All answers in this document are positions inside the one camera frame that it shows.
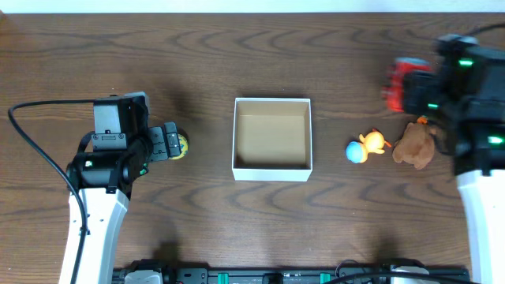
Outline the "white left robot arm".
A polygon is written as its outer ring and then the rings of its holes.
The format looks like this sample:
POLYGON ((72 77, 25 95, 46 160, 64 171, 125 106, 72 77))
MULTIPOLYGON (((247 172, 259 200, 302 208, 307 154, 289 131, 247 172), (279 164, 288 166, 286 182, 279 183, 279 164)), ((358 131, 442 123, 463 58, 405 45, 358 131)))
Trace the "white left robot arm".
POLYGON ((125 133, 88 133, 67 176, 69 232, 61 283, 111 283, 118 237, 133 183, 151 163, 184 156, 185 138, 174 122, 151 127, 127 141, 125 133))

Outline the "red toy truck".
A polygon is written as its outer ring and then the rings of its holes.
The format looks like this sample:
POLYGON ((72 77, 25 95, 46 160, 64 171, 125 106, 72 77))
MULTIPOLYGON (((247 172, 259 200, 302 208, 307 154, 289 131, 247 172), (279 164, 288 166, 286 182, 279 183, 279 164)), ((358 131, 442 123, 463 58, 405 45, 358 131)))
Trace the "red toy truck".
POLYGON ((394 63, 387 72, 388 82, 382 87, 381 95, 386 100, 387 108, 394 112, 403 112, 404 99, 404 77, 415 71, 432 71, 429 63, 419 58, 400 57, 394 60, 394 63))

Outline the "brown plush bear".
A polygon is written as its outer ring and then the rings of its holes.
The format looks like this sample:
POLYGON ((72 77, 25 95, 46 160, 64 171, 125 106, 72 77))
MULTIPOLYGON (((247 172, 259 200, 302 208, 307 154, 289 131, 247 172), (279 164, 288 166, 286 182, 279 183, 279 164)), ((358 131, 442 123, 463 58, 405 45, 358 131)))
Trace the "brown plush bear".
POLYGON ((435 154, 435 134, 426 117, 409 122, 401 139, 395 142, 393 160, 396 163, 409 163, 417 170, 425 168, 435 154))

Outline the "yellow ball with blue letters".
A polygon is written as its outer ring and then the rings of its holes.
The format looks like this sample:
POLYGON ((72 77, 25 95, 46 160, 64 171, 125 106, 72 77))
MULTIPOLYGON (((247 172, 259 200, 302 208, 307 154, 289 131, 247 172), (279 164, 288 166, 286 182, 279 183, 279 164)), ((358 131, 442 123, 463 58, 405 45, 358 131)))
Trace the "yellow ball with blue letters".
POLYGON ((189 149, 189 142, 183 135, 178 134, 175 136, 171 134, 168 136, 168 142, 170 144, 169 159, 177 160, 186 156, 189 149))

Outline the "white cardboard box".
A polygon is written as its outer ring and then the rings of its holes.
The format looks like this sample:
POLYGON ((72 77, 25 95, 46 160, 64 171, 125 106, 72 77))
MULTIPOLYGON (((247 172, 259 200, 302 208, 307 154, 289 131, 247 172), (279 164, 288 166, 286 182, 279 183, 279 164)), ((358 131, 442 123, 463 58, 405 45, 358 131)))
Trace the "white cardboard box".
POLYGON ((312 168, 310 99, 235 99, 231 169, 236 181, 306 182, 312 168))

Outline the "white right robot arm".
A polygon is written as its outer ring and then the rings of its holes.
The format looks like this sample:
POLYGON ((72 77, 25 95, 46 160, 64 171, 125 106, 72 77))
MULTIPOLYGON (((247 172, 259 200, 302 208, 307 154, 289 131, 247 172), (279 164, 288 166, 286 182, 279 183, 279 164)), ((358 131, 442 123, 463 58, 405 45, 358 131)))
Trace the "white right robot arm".
POLYGON ((438 38, 435 73, 402 78, 402 109, 436 121, 454 160, 472 279, 504 281, 504 52, 468 35, 438 38))

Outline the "orange duck toy blue cap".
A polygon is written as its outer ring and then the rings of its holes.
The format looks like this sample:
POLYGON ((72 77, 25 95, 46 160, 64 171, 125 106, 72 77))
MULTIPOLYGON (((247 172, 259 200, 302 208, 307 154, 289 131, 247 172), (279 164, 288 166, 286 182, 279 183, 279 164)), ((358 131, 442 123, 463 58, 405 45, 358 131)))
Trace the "orange duck toy blue cap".
POLYGON ((380 131, 373 129, 365 136, 360 134, 358 140, 349 142, 346 147, 346 158, 352 163, 364 163, 368 160, 369 154, 382 155, 385 146, 392 147, 380 131))

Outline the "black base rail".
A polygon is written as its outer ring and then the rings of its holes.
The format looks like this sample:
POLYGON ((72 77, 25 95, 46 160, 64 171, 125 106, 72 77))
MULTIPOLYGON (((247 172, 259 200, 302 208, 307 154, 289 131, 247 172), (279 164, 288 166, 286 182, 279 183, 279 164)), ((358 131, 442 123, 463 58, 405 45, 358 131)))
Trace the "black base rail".
POLYGON ((112 273, 113 284, 289 284, 289 283, 470 283, 464 267, 425 266, 412 259, 382 263, 344 260, 336 267, 216 268, 171 267, 158 260, 138 260, 112 273))

